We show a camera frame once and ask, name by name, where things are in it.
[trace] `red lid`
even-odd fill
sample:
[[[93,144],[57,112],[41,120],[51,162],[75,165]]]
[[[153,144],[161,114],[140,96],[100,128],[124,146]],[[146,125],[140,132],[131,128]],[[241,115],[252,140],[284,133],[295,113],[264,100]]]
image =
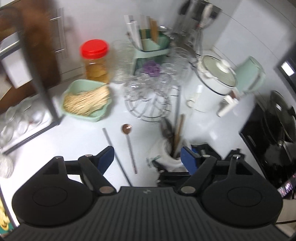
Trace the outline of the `red lid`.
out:
[[[104,57],[109,50],[109,45],[101,39],[92,39],[80,46],[80,54],[87,59],[97,59]]]

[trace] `plastic jar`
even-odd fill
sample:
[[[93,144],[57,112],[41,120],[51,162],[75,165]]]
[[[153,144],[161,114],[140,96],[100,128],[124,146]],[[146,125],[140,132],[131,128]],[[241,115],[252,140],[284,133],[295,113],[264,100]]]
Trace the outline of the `plastic jar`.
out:
[[[92,39],[83,43],[80,54],[84,62],[86,78],[104,83],[109,83],[109,45],[101,39]]]

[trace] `pot lid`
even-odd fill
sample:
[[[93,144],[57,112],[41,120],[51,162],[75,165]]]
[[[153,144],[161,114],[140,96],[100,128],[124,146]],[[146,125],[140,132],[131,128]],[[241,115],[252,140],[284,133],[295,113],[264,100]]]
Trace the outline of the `pot lid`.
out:
[[[270,104],[282,124],[285,134],[292,141],[296,141],[295,111],[293,107],[289,108],[282,95],[277,91],[272,91],[270,95]]]
[[[220,82],[230,87],[237,85],[235,73],[226,60],[219,60],[213,56],[204,55],[201,62],[203,67]]]

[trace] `rice cooker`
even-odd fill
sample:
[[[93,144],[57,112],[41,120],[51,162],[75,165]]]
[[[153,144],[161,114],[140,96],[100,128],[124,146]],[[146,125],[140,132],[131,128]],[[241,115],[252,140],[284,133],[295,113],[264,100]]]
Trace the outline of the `rice cooker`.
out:
[[[206,112],[216,108],[237,85],[235,72],[224,59],[203,55],[197,62],[197,87],[190,94],[187,105]]]

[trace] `white countertop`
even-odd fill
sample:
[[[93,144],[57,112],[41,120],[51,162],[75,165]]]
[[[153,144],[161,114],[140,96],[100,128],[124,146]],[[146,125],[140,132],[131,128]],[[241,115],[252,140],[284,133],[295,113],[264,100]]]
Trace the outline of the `white countertop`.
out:
[[[69,84],[70,82],[65,82],[50,90],[55,103],[59,103],[62,92]],[[53,127],[10,154],[14,160],[15,169],[9,179],[0,179],[0,186],[16,224],[18,222],[11,207],[11,199],[16,190],[54,156],[63,156],[65,160],[77,160],[85,154],[99,153],[108,146],[102,128],[107,129],[132,184],[156,186],[158,173],[154,168],[148,167],[146,157],[149,156],[152,146],[162,138],[159,124],[138,120],[128,112],[123,100],[122,85],[111,83],[110,89],[112,103],[104,119],[92,123],[65,116],[59,126]],[[186,114],[184,136],[191,144],[208,142],[223,158],[231,149],[240,148],[246,155],[247,163],[261,173],[254,157],[239,136],[239,130],[247,120],[254,104],[255,97],[246,96],[231,112],[220,118],[216,115],[216,111],[201,113],[188,109],[185,106],[185,98],[182,96],[180,113]],[[173,122],[174,111],[170,119]],[[121,126],[126,123],[133,126],[130,139],[138,168],[136,175],[133,173],[126,137],[121,132]],[[128,186],[116,160],[104,176],[117,190],[121,186]]]

